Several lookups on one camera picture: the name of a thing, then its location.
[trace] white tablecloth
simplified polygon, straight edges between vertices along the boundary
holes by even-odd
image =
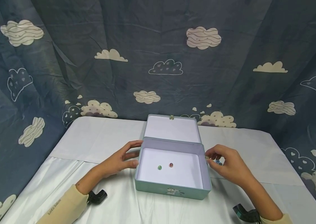
[[[141,139],[143,129],[140,121],[77,119],[0,223],[37,222],[95,163],[127,141]],[[269,134],[214,127],[199,127],[199,131],[206,150],[218,143],[237,149],[295,224],[316,223],[316,201]],[[252,209],[247,195],[213,172],[211,177],[213,190],[200,201],[136,191],[134,170],[124,170],[97,185],[95,192],[104,189],[108,198],[99,206],[89,206],[76,223],[243,223],[232,208],[241,203]]]

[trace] finger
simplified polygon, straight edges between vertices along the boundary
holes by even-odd
[[[122,162],[121,170],[127,169],[127,168],[136,168],[138,165],[138,160],[130,160]]]
[[[211,156],[211,159],[212,159],[212,160],[215,160],[217,156],[218,156],[218,155],[217,155],[216,153],[214,153],[214,154]]]
[[[218,144],[218,145],[214,146],[213,148],[208,149],[205,152],[205,155],[212,157],[213,154],[215,153],[217,155],[225,157],[226,154],[229,153],[230,150],[233,150],[233,149]]]
[[[127,152],[131,148],[140,147],[142,145],[142,142],[143,142],[142,140],[127,142],[127,144],[125,144],[120,150]]]
[[[213,160],[207,160],[209,166],[215,170],[218,174],[221,174],[222,170],[225,169],[224,166],[217,164],[216,162],[214,162]]]
[[[139,151],[129,152],[129,153],[126,153],[123,156],[123,160],[127,160],[127,159],[134,158],[134,157],[137,157],[137,156],[139,156]]]

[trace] sleeve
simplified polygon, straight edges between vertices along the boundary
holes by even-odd
[[[282,218],[280,220],[276,221],[270,221],[267,219],[264,219],[263,217],[260,217],[262,224],[293,224],[290,216],[288,214],[283,214]]]
[[[86,209],[88,197],[72,185],[36,224],[72,224]]]

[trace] black wrist strap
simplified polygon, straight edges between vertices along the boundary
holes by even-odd
[[[92,203],[94,205],[99,205],[107,197],[107,193],[104,190],[101,190],[98,194],[95,194],[93,191],[89,192],[89,198],[87,199],[87,204]]]
[[[256,209],[247,211],[241,204],[239,204],[236,205],[233,210],[239,219],[243,220],[244,222],[261,223],[259,212],[257,212]]]

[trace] blue curtain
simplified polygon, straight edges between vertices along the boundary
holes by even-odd
[[[1,203],[76,118],[150,113],[269,132],[316,198],[316,1],[0,0]]]

